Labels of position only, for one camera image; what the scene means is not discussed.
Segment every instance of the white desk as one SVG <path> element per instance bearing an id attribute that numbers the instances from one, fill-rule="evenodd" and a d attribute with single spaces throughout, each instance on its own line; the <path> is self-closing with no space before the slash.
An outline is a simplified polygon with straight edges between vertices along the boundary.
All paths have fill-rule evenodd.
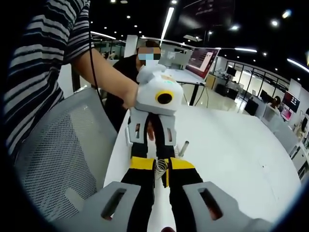
<path id="1" fill-rule="evenodd" d="M 194 90 L 191 96 L 190 105 L 194 104 L 199 86 L 204 86 L 205 81 L 195 73 L 189 70 L 166 69 L 165 74 L 170 75 L 178 83 L 194 85 Z"/>
<path id="2" fill-rule="evenodd" d="M 121 126 L 104 186 L 121 181 L 130 164 Z M 226 111 L 182 106 L 176 113 L 177 144 L 190 142 L 184 159 L 195 165 L 203 181 L 211 181 L 234 197 L 252 218 L 274 222 L 300 189 L 292 160 L 272 132 L 256 117 Z M 149 156 L 155 156 L 154 144 Z M 156 183 L 149 231 L 175 228 L 169 188 Z"/>

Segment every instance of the black circle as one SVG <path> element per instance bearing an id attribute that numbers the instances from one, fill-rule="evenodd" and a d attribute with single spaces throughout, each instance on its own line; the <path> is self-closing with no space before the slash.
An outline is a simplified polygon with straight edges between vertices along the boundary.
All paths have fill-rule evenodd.
<path id="1" fill-rule="evenodd" d="M 172 101 L 172 96 L 169 93 L 160 94 L 158 97 L 158 102 L 160 104 L 168 104 Z"/>

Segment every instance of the mesh chair back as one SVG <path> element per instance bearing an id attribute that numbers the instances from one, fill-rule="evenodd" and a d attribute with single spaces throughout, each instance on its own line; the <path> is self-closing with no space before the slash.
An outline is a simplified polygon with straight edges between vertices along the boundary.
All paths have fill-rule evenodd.
<path id="1" fill-rule="evenodd" d="M 103 187 L 117 133 L 96 92 L 75 93 L 51 109 L 24 141 L 16 170 L 24 190 L 52 221 L 81 210 Z"/>

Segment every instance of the black ceiling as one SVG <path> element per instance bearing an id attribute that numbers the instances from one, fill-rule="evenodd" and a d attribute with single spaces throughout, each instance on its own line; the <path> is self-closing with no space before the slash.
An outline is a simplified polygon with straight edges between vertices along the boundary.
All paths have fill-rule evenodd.
<path id="1" fill-rule="evenodd" d="M 178 19 L 183 7 L 188 2 L 194 2 L 193 0 L 179 0 L 176 5 L 172 5 L 170 0 L 127 1 L 127 4 L 122 4 L 120 0 L 116 0 L 116 3 L 111 3 L 109 0 L 91 0 L 90 20 L 93 21 L 91 30 L 117 39 L 125 39 L 128 34 L 160 38 L 168 8 L 173 6 L 175 12 L 165 39 L 185 42 L 196 47 L 254 48 L 258 53 L 223 49 L 219 55 L 264 68 L 286 79 L 300 78 L 302 86 L 309 91 L 309 73 L 286 60 L 291 58 L 306 65 L 305 52 L 309 50 L 309 3 L 306 0 L 235 0 L 232 24 L 239 24 L 240 29 L 230 31 L 226 26 L 210 27 L 207 28 L 213 31 L 210 40 L 200 42 L 188 42 L 183 36 L 189 34 L 203 38 L 205 29 L 188 29 L 176 34 L 179 31 Z M 281 15 L 287 9 L 292 10 L 292 15 L 283 19 Z M 272 19 L 279 21 L 279 27 L 273 28 L 270 25 Z M 267 52 L 267 57 L 262 55 L 263 52 Z"/>

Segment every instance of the spring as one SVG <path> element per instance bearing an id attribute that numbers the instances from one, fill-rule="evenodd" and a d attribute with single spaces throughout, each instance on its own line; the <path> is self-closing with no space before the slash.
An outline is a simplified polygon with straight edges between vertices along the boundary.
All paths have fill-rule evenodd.
<path id="1" fill-rule="evenodd" d="M 155 165 L 155 172 L 154 172 L 155 179 L 156 180 L 160 179 L 161 176 L 163 176 L 164 173 L 166 172 L 167 168 L 168 168 L 168 164 L 165 162 L 165 160 L 159 159 Z"/>

